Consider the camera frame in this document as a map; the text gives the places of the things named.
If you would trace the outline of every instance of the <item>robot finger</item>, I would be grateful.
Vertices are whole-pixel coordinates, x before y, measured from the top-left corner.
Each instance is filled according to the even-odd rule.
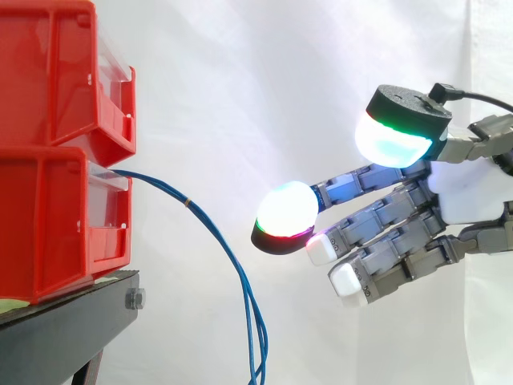
[[[458,262],[467,249],[475,247],[452,236],[433,241],[444,230],[445,225],[428,209],[336,264],[329,280],[345,306],[374,302],[404,283]]]
[[[408,168],[388,168],[378,164],[325,180],[311,186],[319,201],[319,213],[364,194],[408,180],[426,178],[430,163],[419,160]]]
[[[434,203],[433,198],[434,194],[427,188],[426,180],[412,180],[312,237],[306,251],[314,265],[325,265],[341,259],[355,246],[364,245],[390,226],[429,208]]]

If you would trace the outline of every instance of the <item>red plastic bin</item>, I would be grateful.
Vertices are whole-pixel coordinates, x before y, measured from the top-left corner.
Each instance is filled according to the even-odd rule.
[[[38,303],[130,262],[131,181],[77,148],[0,148],[0,298]]]
[[[81,148],[108,167],[135,154],[135,72],[87,0],[0,1],[0,145]]]

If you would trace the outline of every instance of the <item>gray metal link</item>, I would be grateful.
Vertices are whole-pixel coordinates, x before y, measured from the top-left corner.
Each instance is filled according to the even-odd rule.
[[[429,163],[424,160],[419,160],[408,168],[388,168],[371,164],[325,180],[316,184],[315,188],[328,209],[333,205],[350,201],[371,191],[426,176],[429,171]]]
[[[324,234],[331,241],[337,258],[344,257],[355,246],[371,241],[391,225],[405,221],[420,208],[430,206],[434,194],[423,187],[425,183],[425,180],[408,182],[327,229]],[[432,222],[427,220],[426,226],[430,228]]]
[[[361,259],[369,275],[383,274],[403,258],[423,249],[445,229],[435,209],[427,209],[351,254],[348,259]]]
[[[461,163],[504,154],[513,148],[513,115],[491,115],[471,124],[467,130],[451,128],[437,160]]]

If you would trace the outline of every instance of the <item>glowing fingertip sensor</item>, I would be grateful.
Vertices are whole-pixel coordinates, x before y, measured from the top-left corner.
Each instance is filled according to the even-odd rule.
[[[406,168],[435,160],[452,114],[420,92],[381,85],[355,132],[360,153],[376,164]]]
[[[365,114],[355,132],[360,153],[385,167],[406,168],[422,158],[433,144],[422,136],[395,131]]]
[[[258,209],[252,243],[271,254],[305,247],[319,213],[315,192],[302,182],[289,182],[270,192]]]

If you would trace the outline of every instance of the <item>white cloth background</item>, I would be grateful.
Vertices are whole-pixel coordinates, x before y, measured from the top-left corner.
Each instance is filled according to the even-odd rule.
[[[471,370],[475,383],[513,381],[497,350],[509,339],[502,317],[513,318],[504,314],[513,283],[494,279],[513,265],[507,258],[493,257],[502,265],[492,271],[491,257],[470,257],[347,310],[329,268],[305,252],[262,254],[249,240],[271,188],[366,164],[353,130],[378,84],[429,91],[442,81],[512,101],[508,2],[96,3],[138,76],[138,153],[123,166],[188,194],[227,237],[269,329],[267,384],[467,385]],[[467,124],[470,104],[453,112]],[[376,197],[323,214],[319,227]],[[99,385],[247,383],[244,306],[228,258],[170,197],[135,182],[133,201],[130,267],[141,270],[147,305],[105,350]]]

